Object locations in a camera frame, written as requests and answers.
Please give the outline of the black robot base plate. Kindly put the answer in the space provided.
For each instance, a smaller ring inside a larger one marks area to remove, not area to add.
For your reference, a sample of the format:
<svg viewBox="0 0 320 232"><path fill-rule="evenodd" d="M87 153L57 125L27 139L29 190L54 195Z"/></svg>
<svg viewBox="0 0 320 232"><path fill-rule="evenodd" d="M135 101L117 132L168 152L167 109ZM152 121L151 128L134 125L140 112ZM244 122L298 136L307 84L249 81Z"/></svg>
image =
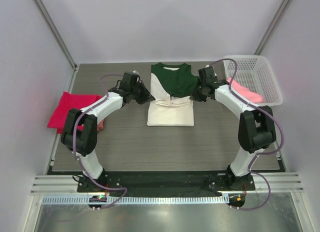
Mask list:
<svg viewBox="0 0 320 232"><path fill-rule="evenodd" d="M204 192L254 191L252 175L233 179L225 171L136 171L105 172L91 180L79 177L78 192L103 192L108 188L127 188L127 196L181 196Z"/></svg>

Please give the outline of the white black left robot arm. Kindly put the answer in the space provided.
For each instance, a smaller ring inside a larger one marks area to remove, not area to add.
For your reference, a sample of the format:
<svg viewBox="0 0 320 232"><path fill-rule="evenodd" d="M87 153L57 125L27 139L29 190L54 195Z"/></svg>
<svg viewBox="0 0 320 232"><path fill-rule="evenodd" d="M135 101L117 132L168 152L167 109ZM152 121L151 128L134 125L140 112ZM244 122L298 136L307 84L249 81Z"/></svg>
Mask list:
<svg viewBox="0 0 320 232"><path fill-rule="evenodd" d="M73 153L84 180L97 192L107 189L105 170L95 151L98 124L133 100L140 105L155 100L136 71L125 72L116 86L97 102L82 109L72 108L67 113L60 141Z"/></svg>

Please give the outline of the white and green t shirt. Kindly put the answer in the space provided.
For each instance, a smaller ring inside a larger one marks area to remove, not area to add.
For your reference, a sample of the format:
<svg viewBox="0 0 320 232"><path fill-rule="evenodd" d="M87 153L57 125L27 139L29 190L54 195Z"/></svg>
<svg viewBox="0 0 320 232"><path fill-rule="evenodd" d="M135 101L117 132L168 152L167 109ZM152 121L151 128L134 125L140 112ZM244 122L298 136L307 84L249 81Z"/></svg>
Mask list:
<svg viewBox="0 0 320 232"><path fill-rule="evenodd" d="M150 127L193 127L194 105L191 94L197 86L198 77L192 67L183 63L153 64L150 72L150 102L147 125Z"/></svg>

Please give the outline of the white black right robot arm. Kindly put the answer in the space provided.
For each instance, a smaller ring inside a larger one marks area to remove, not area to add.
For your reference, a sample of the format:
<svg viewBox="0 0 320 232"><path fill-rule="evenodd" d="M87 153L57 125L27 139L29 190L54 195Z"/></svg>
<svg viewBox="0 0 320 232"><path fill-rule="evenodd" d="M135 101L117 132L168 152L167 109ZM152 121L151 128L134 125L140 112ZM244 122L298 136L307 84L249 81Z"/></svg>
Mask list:
<svg viewBox="0 0 320 232"><path fill-rule="evenodd" d="M199 78L191 99L205 102L208 98L224 105L238 119L239 151L225 171L223 185L230 190L243 190L249 180L250 169L258 155L276 140L274 121L260 112L272 115L270 107L249 106L250 102L230 91L226 80L218 80L211 66L198 70Z"/></svg>

